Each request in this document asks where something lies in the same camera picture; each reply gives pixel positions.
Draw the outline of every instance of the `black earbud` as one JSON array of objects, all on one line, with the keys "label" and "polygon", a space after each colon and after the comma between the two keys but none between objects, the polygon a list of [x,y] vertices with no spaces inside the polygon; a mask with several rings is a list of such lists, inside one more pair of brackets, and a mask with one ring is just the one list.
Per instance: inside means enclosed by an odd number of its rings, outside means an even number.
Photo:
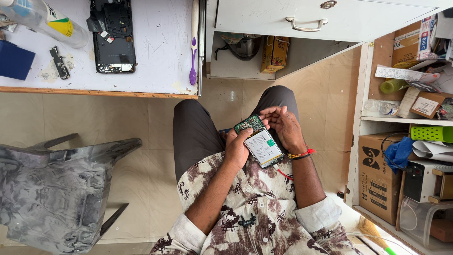
[{"label": "black earbud", "polygon": [[243,227],[246,228],[249,225],[254,225],[255,224],[256,216],[253,216],[253,214],[252,214],[252,217],[248,221],[244,220],[243,216],[241,216],[241,219],[242,220],[238,222],[239,226],[243,226]]}]

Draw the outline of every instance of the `shirt sleeve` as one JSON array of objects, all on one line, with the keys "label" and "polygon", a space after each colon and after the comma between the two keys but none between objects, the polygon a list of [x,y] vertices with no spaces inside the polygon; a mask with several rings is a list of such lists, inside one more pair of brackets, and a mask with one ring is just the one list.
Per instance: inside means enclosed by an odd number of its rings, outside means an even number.
[{"label": "shirt sleeve", "polygon": [[167,236],[162,237],[151,249],[153,254],[200,254],[206,235],[183,213],[179,215]]},{"label": "shirt sleeve", "polygon": [[338,221],[341,212],[341,207],[328,196],[314,205],[295,211],[297,221],[324,250],[330,254],[361,255]]}]

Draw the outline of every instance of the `smartphone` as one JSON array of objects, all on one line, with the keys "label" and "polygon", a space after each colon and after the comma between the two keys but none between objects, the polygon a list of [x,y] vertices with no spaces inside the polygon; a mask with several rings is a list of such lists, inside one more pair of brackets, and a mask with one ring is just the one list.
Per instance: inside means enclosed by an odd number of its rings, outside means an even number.
[{"label": "smartphone", "polygon": [[252,128],[253,132],[244,144],[262,168],[272,166],[284,159],[282,151],[257,114],[234,126],[234,130],[238,134],[247,128]]},{"label": "smartphone", "polygon": [[101,74],[135,72],[130,0],[91,0],[103,31],[93,32],[96,70]]}]

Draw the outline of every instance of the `bracelet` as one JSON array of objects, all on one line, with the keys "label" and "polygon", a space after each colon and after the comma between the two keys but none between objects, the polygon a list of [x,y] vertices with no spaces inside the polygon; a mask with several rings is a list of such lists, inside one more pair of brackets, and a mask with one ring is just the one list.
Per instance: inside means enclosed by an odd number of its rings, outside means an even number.
[{"label": "bracelet", "polygon": [[307,155],[305,155],[305,156],[291,158],[291,160],[298,160],[298,159],[301,159],[301,158],[304,158],[304,157],[308,157],[308,156],[310,156],[310,155],[311,155],[311,153],[309,153],[309,154],[307,154]]},{"label": "bracelet", "polygon": [[290,160],[298,160],[298,159],[301,159],[301,158],[304,158],[304,157],[308,157],[310,156],[312,153],[315,153],[317,151],[313,150],[313,149],[310,149],[310,147],[306,144],[304,144],[305,146],[307,146],[308,150],[306,153],[302,153],[302,154],[290,154],[288,153],[288,157]]}]

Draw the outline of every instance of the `toothbrush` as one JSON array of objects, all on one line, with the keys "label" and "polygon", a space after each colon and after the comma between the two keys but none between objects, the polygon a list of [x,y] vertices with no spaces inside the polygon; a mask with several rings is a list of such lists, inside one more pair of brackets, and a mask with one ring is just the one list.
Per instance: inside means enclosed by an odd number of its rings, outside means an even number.
[{"label": "toothbrush", "polygon": [[190,69],[189,80],[190,84],[194,85],[197,79],[197,73],[195,72],[195,56],[197,55],[198,46],[198,22],[199,22],[200,3],[198,0],[193,0],[192,5],[192,41],[190,49],[192,50],[192,69]]}]

